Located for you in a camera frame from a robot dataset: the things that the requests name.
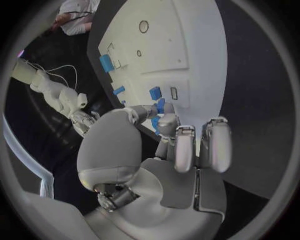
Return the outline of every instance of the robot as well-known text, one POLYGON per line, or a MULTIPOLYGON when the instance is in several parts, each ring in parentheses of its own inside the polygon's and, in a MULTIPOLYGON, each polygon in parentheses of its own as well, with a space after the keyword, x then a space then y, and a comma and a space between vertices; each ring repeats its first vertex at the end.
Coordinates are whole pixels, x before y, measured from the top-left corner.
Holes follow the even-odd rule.
MULTIPOLYGON (((51 81, 20 58, 12 77, 42 93, 83 137, 77 171, 82 185, 97 192, 100 207, 93 215, 109 220, 131 239, 215 236, 227 205, 220 173, 232 159, 226 118, 211 118, 196 129, 181 125, 173 104, 165 102, 127 106, 96 119, 82 110, 88 102, 85 94, 51 81), (161 139, 155 156, 144 160, 137 126, 149 119, 155 120, 161 139), (201 131, 198 154, 196 131, 201 131)), ((90 224, 94 232, 101 227, 99 221, 90 224)))

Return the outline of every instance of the white shirt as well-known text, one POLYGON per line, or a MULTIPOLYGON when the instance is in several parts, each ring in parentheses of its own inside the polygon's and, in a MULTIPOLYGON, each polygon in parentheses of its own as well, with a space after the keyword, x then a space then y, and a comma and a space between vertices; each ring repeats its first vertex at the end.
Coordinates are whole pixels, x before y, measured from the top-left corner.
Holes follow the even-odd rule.
POLYGON ((84 34, 86 32, 85 24, 93 21, 94 13, 98 8, 99 3, 100 0, 66 0, 60 6, 58 14, 81 12, 71 13, 71 20, 81 16, 85 17, 78 18, 62 25, 61 28, 63 32, 69 36, 84 34))

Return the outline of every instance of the circular hole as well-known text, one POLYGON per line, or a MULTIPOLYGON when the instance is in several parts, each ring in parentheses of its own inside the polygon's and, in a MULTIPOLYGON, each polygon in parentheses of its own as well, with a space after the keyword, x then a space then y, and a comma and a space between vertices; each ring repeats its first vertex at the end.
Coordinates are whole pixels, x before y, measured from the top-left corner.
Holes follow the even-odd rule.
POLYGON ((149 29, 149 24, 147 21, 143 20, 139 23, 139 31, 144 34, 148 31, 149 29))

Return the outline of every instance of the person's arm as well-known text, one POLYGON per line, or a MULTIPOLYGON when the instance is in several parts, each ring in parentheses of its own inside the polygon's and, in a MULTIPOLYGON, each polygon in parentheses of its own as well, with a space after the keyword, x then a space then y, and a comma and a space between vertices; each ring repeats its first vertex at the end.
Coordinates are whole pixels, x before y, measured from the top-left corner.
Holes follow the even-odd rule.
POLYGON ((73 36, 73 35, 77 35, 77 34, 84 34, 86 32, 89 32, 91 30, 91 27, 92 27, 91 22, 83 23, 83 24, 75 26, 71 29, 66 30, 65 34, 67 34, 68 36, 73 36))

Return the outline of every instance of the dark floor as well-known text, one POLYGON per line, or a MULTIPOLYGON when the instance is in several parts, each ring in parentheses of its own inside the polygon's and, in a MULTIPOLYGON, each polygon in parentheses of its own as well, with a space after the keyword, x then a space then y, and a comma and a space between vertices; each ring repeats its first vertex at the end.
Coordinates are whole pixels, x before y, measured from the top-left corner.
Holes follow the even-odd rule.
MULTIPOLYGON (((88 37, 88 34, 66 36, 59 30, 48 37, 37 38, 25 50, 23 58, 32 63, 38 63, 45 69, 65 64, 74 65, 79 73, 77 89, 81 93, 88 94, 89 105, 86 110, 94 110, 102 115, 112 109, 112 105, 104 94, 87 57, 88 37)), ((231 71, 230 74, 237 77, 237 72, 238 69, 231 71)), ((58 70, 57 73, 65 76, 71 86, 75 84, 72 69, 65 68, 58 70)), ((235 109, 239 108, 244 113, 255 108, 255 105, 248 104, 248 102, 235 101, 234 98, 230 98, 230 95, 223 104, 234 106, 235 109)), ((281 109, 284 109, 284 103, 279 103, 279 105, 281 109)), ((263 116, 266 109, 262 107, 259 109, 263 116)), ((270 111, 276 114, 276 110, 273 108, 270 111)), ((9 87, 5 115, 20 142, 30 154, 53 173, 54 196, 57 200, 73 204, 83 215, 98 206, 95 194, 86 190, 79 182, 76 158, 81 137, 73 130, 66 118, 51 109, 40 94, 32 92, 28 86, 15 80, 11 81, 9 87)), ((242 114, 241 116, 244 117, 245 123, 251 121, 247 119, 248 115, 242 114)), ((238 126, 241 119, 233 118, 232 121, 233 123, 236 121, 236 126, 238 126)), ((261 126, 259 131, 264 134, 266 129, 261 126)), ((153 156, 156 145, 155 141, 143 134, 143 159, 153 156)), ((227 239, 244 227, 268 201, 227 182, 225 187, 228 197, 226 220, 216 236, 217 240, 227 239)))

